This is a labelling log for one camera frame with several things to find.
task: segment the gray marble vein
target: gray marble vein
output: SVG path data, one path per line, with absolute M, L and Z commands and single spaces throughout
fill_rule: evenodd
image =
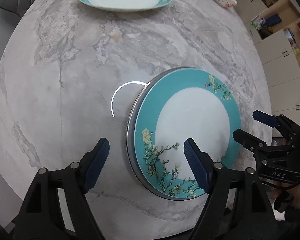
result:
M 111 13 L 77 0 L 36 0 L 0 62 L 0 173 L 24 198 L 40 167 L 65 168 L 100 137 L 110 154 L 87 200 L 105 237 L 155 239 L 192 228 L 206 196 L 168 201 L 146 190 L 125 147 L 140 85 L 170 68 L 194 66 L 232 91 L 242 129 L 268 144 L 271 129 L 253 120 L 271 113 L 257 51 L 233 9 L 214 0 L 173 0 L 157 10 Z M 243 149 L 234 165 L 255 166 Z

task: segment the marble table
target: marble table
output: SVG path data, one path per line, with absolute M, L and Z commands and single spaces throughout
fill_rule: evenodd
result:
M 169 201 L 145 189 L 129 165 L 125 133 L 141 85 L 174 67 L 212 73 L 232 91 L 243 130 L 268 144 L 265 74 L 243 22 L 214 0 L 173 0 L 158 10 L 110 13 L 77 0 L 36 0 L 0 62 L 0 173 L 24 198 L 41 167 L 65 168 L 100 137 L 110 154 L 87 200 L 107 239 L 155 239 L 194 226 L 206 195 Z M 234 168 L 254 166 L 240 150 Z

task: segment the cabinet door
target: cabinet door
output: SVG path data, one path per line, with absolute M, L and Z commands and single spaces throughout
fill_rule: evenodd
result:
M 263 65 L 268 87 L 300 78 L 300 68 L 293 52 Z
M 262 64 L 292 52 L 292 47 L 283 30 L 279 30 L 265 38 L 257 43 L 255 47 Z
M 251 22 L 248 22 L 245 26 L 252 38 L 253 44 L 257 44 L 258 42 L 262 41 L 257 29 L 251 27 Z
M 272 114 L 279 116 L 280 114 L 285 115 L 296 124 L 300 125 L 300 107 L 295 109 L 289 109 L 279 112 L 272 112 Z
M 236 0 L 238 4 L 234 7 L 243 23 L 248 23 L 267 9 L 261 0 Z
M 272 112 L 300 108 L 300 78 L 269 88 Z

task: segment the metal screw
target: metal screw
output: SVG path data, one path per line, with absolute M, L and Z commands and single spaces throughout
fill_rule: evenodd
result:
M 213 166 L 214 166 L 216 169 L 222 169 L 222 167 L 223 167 L 222 163 L 214 163 Z
M 250 174 L 253 174 L 254 173 L 254 168 L 248 167 L 247 172 L 250 173 Z
M 44 174 L 47 171 L 46 168 L 41 168 L 39 169 L 39 174 Z
M 74 163 L 71 163 L 70 164 L 70 167 L 72 168 L 72 169 L 76 169 L 76 168 L 78 168 L 80 166 L 80 164 L 78 163 L 78 162 L 74 162 Z

